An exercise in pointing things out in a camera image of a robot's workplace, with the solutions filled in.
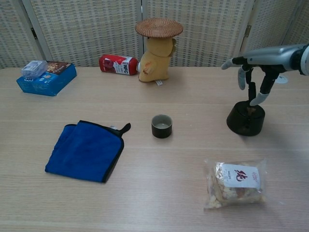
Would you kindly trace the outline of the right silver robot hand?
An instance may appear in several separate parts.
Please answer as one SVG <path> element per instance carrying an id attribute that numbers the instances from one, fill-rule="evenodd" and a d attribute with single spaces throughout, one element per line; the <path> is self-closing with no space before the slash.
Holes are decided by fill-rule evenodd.
<path id="1" fill-rule="evenodd" d="M 260 92 L 249 106 L 254 107 L 265 101 L 271 92 L 275 80 L 281 73 L 298 70 L 301 75 L 309 74 L 309 45 L 293 44 L 265 47 L 251 50 L 240 57 L 226 60 L 221 69 L 240 66 L 238 71 L 238 85 L 241 90 L 251 81 L 254 67 L 260 67 L 265 73 L 260 86 Z"/>

